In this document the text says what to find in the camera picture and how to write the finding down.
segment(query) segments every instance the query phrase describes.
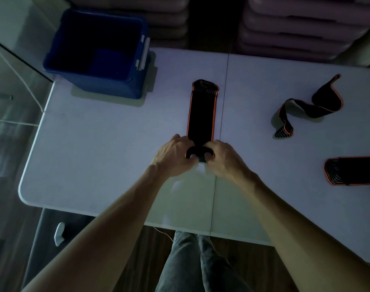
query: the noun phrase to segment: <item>right hand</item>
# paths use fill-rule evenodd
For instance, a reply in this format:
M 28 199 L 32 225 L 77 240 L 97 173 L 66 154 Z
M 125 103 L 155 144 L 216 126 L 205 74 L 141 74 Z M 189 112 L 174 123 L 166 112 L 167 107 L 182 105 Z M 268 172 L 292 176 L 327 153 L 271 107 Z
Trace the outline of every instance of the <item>right hand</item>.
M 205 161 L 216 176 L 226 178 L 236 184 L 243 177 L 254 178 L 255 174 L 228 143 L 215 140 L 207 142 L 204 146 L 214 152 L 214 157 L 209 152 L 205 153 Z

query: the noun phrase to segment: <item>white table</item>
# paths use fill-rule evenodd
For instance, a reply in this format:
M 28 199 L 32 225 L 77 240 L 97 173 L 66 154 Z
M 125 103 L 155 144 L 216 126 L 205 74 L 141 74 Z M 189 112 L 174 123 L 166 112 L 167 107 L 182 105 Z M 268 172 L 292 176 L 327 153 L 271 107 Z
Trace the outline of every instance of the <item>white table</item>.
M 279 196 L 370 262 L 370 186 L 331 186 L 322 170 L 327 158 L 370 155 L 370 69 L 152 50 L 157 77 L 139 101 L 86 93 L 57 78 L 20 182 L 22 201 L 101 213 L 163 142 L 186 134 L 191 83 L 203 78 L 220 87 L 215 138 L 231 143 Z M 295 135 L 273 139 L 270 121 L 281 104 L 310 101 L 337 73 L 343 109 L 317 123 L 288 115 Z M 146 225 L 270 245 L 238 189 L 204 164 L 164 184 Z
M 294 136 L 274 139 L 271 119 L 281 104 L 311 102 L 337 73 L 343 108 L 321 122 L 288 114 Z M 370 156 L 370 69 L 230 54 L 220 140 L 281 198 L 370 262 L 370 186 L 332 186 L 323 172 L 328 158 Z M 237 189 L 220 180 L 211 233 L 269 242 Z
M 141 100 L 87 93 L 62 78 L 53 86 L 19 195 L 28 205 L 97 216 L 140 177 L 159 147 L 186 135 L 192 82 L 220 88 L 220 135 L 228 54 L 156 48 L 153 92 Z M 210 234 L 215 175 L 200 163 L 170 178 L 146 225 Z

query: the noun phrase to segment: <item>left hand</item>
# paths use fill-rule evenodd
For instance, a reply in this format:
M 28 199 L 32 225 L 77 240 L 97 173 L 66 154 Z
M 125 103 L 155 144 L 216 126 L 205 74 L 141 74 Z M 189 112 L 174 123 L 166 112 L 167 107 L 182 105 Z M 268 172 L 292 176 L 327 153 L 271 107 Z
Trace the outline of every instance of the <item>left hand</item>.
M 190 159 L 185 158 L 187 150 L 194 146 L 194 142 L 187 136 L 174 135 L 171 140 L 161 146 L 151 164 L 157 165 L 158 170 L 165 177 L 178 176 L 198 163 L 198 157 L 192 155 Z

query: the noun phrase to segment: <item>blue plastic bin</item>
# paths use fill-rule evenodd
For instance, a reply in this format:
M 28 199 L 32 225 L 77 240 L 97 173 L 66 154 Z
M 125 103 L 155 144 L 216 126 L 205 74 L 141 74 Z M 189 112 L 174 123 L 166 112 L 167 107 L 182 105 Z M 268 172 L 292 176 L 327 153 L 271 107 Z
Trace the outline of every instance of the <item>blue plastic bin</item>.
M 82 90 L 138 99 L 151 60 L 148 47 L 142 18 L 68 9 L 43 67 Z

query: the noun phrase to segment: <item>white cable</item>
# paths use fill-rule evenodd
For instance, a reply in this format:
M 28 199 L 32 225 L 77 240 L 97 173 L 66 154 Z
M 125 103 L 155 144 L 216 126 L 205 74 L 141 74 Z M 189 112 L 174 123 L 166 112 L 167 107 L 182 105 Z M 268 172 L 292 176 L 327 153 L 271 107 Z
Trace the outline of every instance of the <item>white cable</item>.
M 160 231 L 160 230 L 158 230 L 156 227 L 153 227 L 156 231 L 158 231 L 158 232 L 160 232 L 161 234 L 165 234 L 165 235 L 167 235 L 168 236 L 168 238 L 174 243 L 174 241 L 173 241 L 173 239 L 167 234 L 167 233 L 165 233 L 165 232 L 162 232 L 162 231 Z
M 40 110 L 42 113 L 44 113 L 44 109 L 42 108 L 42 105 L 40 104 L 40 102 L 36 99 L 34 93 L 32 92 L 32 90 L 29 88 L 28 84 L 24 81 L 24 79 L 19 75 L 19 73 L 17 73 L 17 71 L 12 67 L 12 65 L 9 63 L 9 61 L 4 57 L 4 55 L 2 55 L 2 53 L 0 52 L 0 56 L 1 58 L 7 63 L 7 65 L 12 69 L 12 71 L 19 77 L 19 79 L 22 81 L 22 83 L 24 84 L 24 86 L 27 88 L 28 92 L 32 95 L 33 99 L 36 101 L 36 103 L 38 104 Z
M 32 124 L 32 123 L 25 123 L 25 122 L 15 122 L 15 121 L 7 121 L 7 120 L 0 120 L 1 123 L 11 123 L 11 124 L 22 124 L 22 125 L 28 125 L 28 126 L 36 126 L 38 127 L 39 124 Z

